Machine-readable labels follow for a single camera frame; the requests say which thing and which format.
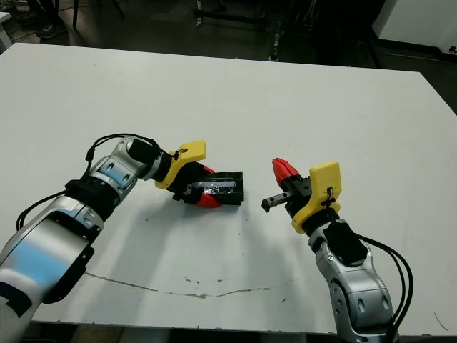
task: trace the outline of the table leg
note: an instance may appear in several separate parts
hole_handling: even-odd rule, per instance
[[[121,7],[119,7],[118,3],[116,0],[113,0],[113,5],[114,7],[116,7],[117,11],[119,12],[119,14],[121,15],[122,19],[125,19],[126,16],[124,16],[124,13],[123,11],[121,10]]]
[[[9,40],[9,37],[6,34],[3,25],[0,24],[0,51],[7,50],[11,45],[11,41]]]
[[[73,6],[73,29],[76,30],[76,22],[78,21],[78,5],[79,5],[79,0],[74,0],[74,6]]]

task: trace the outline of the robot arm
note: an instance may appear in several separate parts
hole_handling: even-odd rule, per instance
[[[268,212],[286,203],[292,226],[309,236],[308,245],[330,290],[340,339],[350,343],[398,340],[391,298],[374,269],[373,253],[337,215],[340,205],[336,200],[341,192],[338,163],[313,167],[307,178],[282,159],[273,160],[273,170],[283,193],[264,199],[262,207]]]
[[[64,195],[19,225],[0,253],[0,343],[19,341],[41,303],[70,292],[94,254],[91,243],[138,179],[153,179],[174,199],[200,206],[240,204],[242,173],[213,173],[196,162],[205,148],[204,141],[191,142],[167,154],[147,140],[124,136],[109,156],[69,182]],[[93,155],[91,148],[89,166]]]

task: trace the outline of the black strap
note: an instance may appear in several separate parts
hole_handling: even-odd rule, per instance
[[[31,300],[27,294],[5,282],[0,282],[0,297],[8,299],[6,304],[19,318],[31,307]]]

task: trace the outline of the shoe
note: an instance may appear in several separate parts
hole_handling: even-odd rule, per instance
[[[35,11],[27,11],[22,14],[19,14],[16,17],[16,20],[22,26],[32,26],[37,23],[43,23],[45,20]]]
[[[47,23],[36,33],[36,36],[41,39],[50,39],[58,36],[59,34],[64,34],[65,32],[67,32],[67,29],[63,24]]]

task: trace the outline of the metal stand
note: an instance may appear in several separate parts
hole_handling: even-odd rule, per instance
[[[113,5],[114,7],[116,7],[117,11],[119,12],[119,14],[121,15],[121,18],[122,19],[125,19],[126,16],[124,15],[121,7],[119,7],[119,4],[117,3],[116,0],[112,0],[113,1]],[[78,6],[79,6],[79,0],[74,0],[74,9],[73,9],[73,28],[75,29],[76,31],[76,25],[77,25],[77,22],[78,22]]]
[[[264,5],[262,0],[260,1],[261,13],[258,18],[251,18],[248,16],[234,16],[232,14],[223,14],[221,12],[227,11],[226,5],[222,0],[218,0],[219,7],[215,11],[203,11],[201,8],[201,0],[196,0],[197,8],[194,9],[195,26],[200,27],[203,23],[204,18],[215,18],[229,21],[238,21],[241,23],[255,24],[262,27],[266,32],[271,32],[270,22],[270,11],[271,11],[271,0],[268,0],[268,4]]]
[[[316,20],[316,3],[318,0],[310,0],[309,7],[305,11],[301,11],[296,7],[300,5],[301,0],[291,0],[284,15],[283,20],[276,24],[276,33],[274,35],[273,46],[271,47],[268,60],[272,62],[279,61],[279,46],[281,38],[286,30],[295,29],[299,31],[312,31],[314,21]]]

